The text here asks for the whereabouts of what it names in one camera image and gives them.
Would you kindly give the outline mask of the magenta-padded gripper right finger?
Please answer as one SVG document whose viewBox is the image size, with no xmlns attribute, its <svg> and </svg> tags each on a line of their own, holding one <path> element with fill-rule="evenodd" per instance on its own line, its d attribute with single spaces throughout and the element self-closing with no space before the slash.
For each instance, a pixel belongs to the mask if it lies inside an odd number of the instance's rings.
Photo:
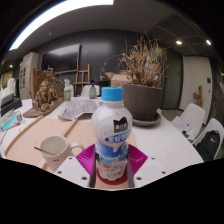
<svg viewBox="0 0 224 224">
<path fill-rule="evenodd" d="M 155 157 L 148 157 L 133 145 L 129 145 L 127 179 L 130 188 L 140 188 L 165 177 L 168 171 Z"/>
</svg>

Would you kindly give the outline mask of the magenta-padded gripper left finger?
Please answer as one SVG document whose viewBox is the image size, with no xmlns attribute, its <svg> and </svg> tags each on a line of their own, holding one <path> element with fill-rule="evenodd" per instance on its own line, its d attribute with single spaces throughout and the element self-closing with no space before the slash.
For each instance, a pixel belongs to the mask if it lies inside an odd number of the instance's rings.
<svg viewBox="0 0 224 224">
<path fill-rule="evenodd" d="M 67 157 L 54 174 L 81 187 L 94 188 L 96 183 L 95 145 L 90 145 L 76 157 Z"/>
</svg>

